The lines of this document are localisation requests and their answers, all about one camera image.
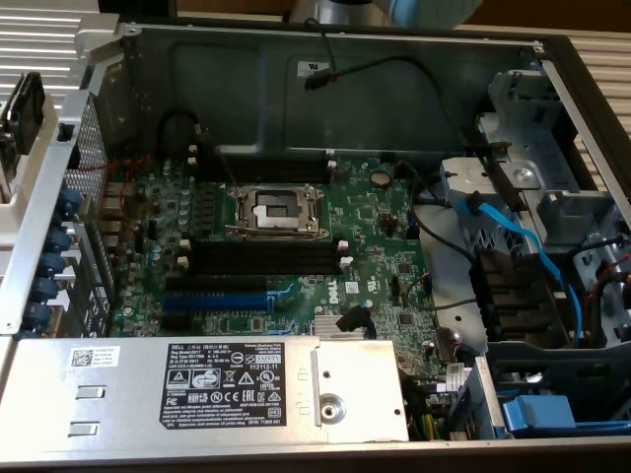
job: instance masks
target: capacitor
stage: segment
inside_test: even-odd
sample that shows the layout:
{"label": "capacitor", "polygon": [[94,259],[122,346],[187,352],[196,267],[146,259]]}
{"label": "capacitor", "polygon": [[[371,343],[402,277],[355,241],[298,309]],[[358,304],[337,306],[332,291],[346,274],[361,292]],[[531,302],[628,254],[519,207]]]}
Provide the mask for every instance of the capacitor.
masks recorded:
{"label": "capacitor", "polygon": [[429,358],[434,355],[434,350],[436,350],[436,344],[434,342],[429,342],[425,345],[425,360],[429,360]]}
{"label": "capacitor", "polygon": [[158,239],[158,222],[154,219],[149,221],[149,228],[147,229],[147,238],[153,241]]}
{"label": "capacitor", "polygon": [[371,184],[377,189],[387,189],[392,183],[392,178],[387,172],[378,170],[371,175]]}
{"label": "capacitor", "polygon": [[137,222],[134,228],[134,247],[137,253],[142,254],[145,252],[145,239],[142,228],[142,222]]}

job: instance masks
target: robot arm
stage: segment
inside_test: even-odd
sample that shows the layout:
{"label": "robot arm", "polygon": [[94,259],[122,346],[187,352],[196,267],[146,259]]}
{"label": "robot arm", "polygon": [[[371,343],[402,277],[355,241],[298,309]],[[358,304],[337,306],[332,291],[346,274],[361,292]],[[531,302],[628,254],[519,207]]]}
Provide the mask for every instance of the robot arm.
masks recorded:
{"label": "robot arm", "polygon": [[469,18],[482,0],[374,0],[374,3],[398,27],[452,29]]}

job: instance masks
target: wooden surface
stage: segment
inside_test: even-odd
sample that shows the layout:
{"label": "wooden surface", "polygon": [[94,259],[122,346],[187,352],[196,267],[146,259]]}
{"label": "wooden surface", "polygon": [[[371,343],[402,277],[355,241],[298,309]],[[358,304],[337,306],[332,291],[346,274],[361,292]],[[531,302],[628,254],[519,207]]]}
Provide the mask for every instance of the wooden surface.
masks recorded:
{"label": "wooden surface", "polygon": [[631,33],[631,0],[483,0],[467,23]]}
{"label": "wooden surface", "polygon": [[246,15],[283,15],[295,0],[177,0],[177,9],[188,12],[217,12]]}

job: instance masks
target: power supply label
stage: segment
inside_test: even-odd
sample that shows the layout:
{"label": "power supply label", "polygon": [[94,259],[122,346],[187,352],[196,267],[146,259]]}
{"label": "power supply label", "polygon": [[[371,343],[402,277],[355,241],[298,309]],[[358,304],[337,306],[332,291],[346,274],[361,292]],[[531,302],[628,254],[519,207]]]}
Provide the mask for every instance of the power supply label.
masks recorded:
{"label": "power supply label", "polygon": [[170,344],[160,422],[169,430],[286,426],[285,344]]}

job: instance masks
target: connector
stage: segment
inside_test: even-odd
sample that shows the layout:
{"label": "connector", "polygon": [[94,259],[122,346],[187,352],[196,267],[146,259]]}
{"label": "connector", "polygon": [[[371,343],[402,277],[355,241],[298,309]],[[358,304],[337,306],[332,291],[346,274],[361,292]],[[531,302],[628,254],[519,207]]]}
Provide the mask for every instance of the connector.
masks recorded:
{"label": "connector", "polygon": [[305,90],[313,91],[315,89],[321,89],[322,87],[327,86],[329,82],[335,82],[335,79],[337,79],[337,74],[330,69],[316,71],[307,78],[307,81],[305,82]]}

